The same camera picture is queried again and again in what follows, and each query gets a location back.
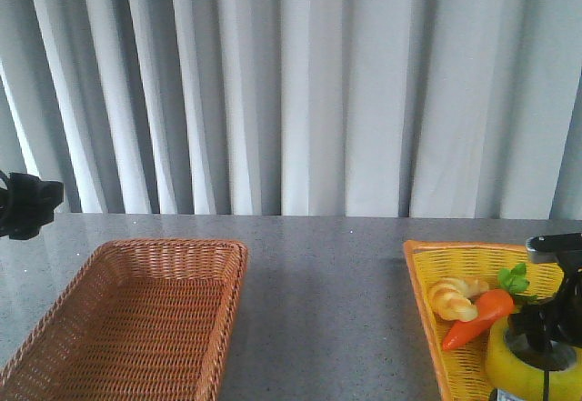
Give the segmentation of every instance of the brown wicker basket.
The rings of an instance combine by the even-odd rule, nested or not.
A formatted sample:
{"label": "brown wicker basket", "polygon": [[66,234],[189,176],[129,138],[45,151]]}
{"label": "brown wicker basket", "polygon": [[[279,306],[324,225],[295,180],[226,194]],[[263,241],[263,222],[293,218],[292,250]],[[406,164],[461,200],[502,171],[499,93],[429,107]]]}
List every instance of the brown wicker basket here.
{"label": "brown wicker basket", "polygon": [[236,241],[100,246],[0,372],[0,399],[217,399],[246,260]]}

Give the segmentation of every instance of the basket rim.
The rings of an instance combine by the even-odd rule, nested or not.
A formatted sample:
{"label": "basket rim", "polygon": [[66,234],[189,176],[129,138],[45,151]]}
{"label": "basket rim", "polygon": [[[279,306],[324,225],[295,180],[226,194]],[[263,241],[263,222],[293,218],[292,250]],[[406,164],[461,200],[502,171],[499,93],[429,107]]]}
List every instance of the basket rim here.
{"label": "basket rim", "polygon": [[403,244],[403,249],[405,253],[406,266],[408,267],[408,273],[410,276],[410,281],[412,283],[412,288],[415,294],[416,307],[418,313],[420,314],[420,320],[422,322],[422,327],[425,332],[426,341],[428,343],[428,349],[430,351],[430,356],[433,362],[433,368],[435,369],[436,382],[438,383],[438,390],[440,391],[441,398],[443,401],[454,401],[453,394],[447,383],[447,370],[445,369],[445,364],[441,360],[440,352],[438,346],[440,345],[437,336],[431,329],[430,324],[430,314],[429,309],[426,308],[425,303],[422,299],[422,286],[420,280],[418,279],[418,274],[416,271],[416,264],[414,257],[423,251],[433,251],[433,250],[443,250],[443,249],[496,249],[496,250],[506,250],[515,252],[526,251],[523,245],[512,245],[512,244],[499,244],[499,243],[489,243],[489,242],[447,242],[447,241],[419,241],[419,240],[407,240]]}
{"label": "basket rim", "polygon": [[[101,257],[101,254],[106,249],[112,247],[127,247],[127,246],[153,246],[153,245],[162,245],[162,244],[209,244],[209,245],[216,245],[220,244],[221,246],[232,246],[235,247],[238,251],[239,263],[238,269],[236,272],[236,276],[240,284],[238,287],[233,290],[231,299],[228,303],[228,310],[227,313],[231,318],[230,323],[230,330],[232,331],[233,324],[234,324],[234,313],[236,303],[240,296],[240,290],[243,283],[243,277],[246,271],[246,262],[247,262],[247,255],[248,255],[248,247],[240,240],[236,239],[220,239],[220,238],[187,238],[187,237],[136,237],[136,238],[127,238],[127,239],[114,239],[103,244],[99,245],[87,258],[87,260],[83,263],[83,265],[79,268],[75,276],[71,279],[71,281],[67,284],[63,292],[57,297],[51,307],[46,311],[46,313],[40,318],[40,320],[36,323],[35,327],[30,331],[28,336],[26,337],[25,341],[16,349],[13,355],[8,359],[5,365],[0,368],[0,389],[2,389],[5,384],[8,382],[10,377],[18,371],[18,368],[23,364],[23,360],[28,356],[29,353],[34,349],[36,345],[37,339],[41,338],[44,334],[46,329],[52,325],[52,323],[56,320],[58,316],[58,312],[61,309],[63,303],[76,291],[79,287],[83,278],[86,277],[87,272],[93,266],[93,264]],[[213,392],[217,392],[222,383],[220,378],[218,377],[221,372],[221,367],[224,367],[225,363],[222,359],[226,354],[225,351],[225,343],[228,342],[228,336],[223,334],[221,338],[221,348],[220,348],[220,360],[222,362],[219,366],[216,366],[213,372],[213,384],[211,386],[214,387],[215,390]]]}

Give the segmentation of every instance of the white curtain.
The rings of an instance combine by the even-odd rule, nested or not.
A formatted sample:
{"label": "white curtain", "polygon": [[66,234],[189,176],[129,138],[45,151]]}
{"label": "white curtain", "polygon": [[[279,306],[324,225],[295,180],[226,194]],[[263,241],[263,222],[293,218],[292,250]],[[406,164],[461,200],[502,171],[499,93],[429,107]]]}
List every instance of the white curtain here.
{"label": "white curtain", "polygon": [[83,212],[582,219],[582,0],[0,0],[0,168]]}

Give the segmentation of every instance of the granite countertop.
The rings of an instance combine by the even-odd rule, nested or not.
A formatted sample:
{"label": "granite countertop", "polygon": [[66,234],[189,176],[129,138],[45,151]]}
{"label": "granite countertop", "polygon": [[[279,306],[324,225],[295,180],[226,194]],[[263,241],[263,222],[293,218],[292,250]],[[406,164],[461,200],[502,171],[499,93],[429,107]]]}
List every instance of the granite countertop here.
{"label": "granite countertop", "polygon": [[0,239],[0,360],[100,244],[232,238],[250,260],[221,401],[439,399],[402,243],[523,244],[581,229],[580,221],[61,214],[30,241]]}

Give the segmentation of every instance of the wicker basket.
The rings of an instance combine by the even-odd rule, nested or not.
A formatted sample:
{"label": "wicker basket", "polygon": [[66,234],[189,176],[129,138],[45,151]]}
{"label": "wicker basket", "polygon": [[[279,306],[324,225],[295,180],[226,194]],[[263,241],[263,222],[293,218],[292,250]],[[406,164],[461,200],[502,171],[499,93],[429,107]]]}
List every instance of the wicker basket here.
{"label": "wicker basket", "polygon": [[0,398],[215,400],[246,259],[235,241],[100,246],[1,371]]}
{"label": "wicker basket", "polygon": [[[443,276],[479,276],[491,287],[498,287],[497,272],[519,262],[527,263],[523,246],[484,243],[415,242],[404,244],[406,263],[416,303],[425,329],[428,347],[443,400],[485,400],[493,387],[484,370],[487,335],[449,352],[441,342],[451,323],[435,316],[427,300],[428,288]],[[527,263],[527,293],[540,297],[553,295],[562,279],[556,264]]]}

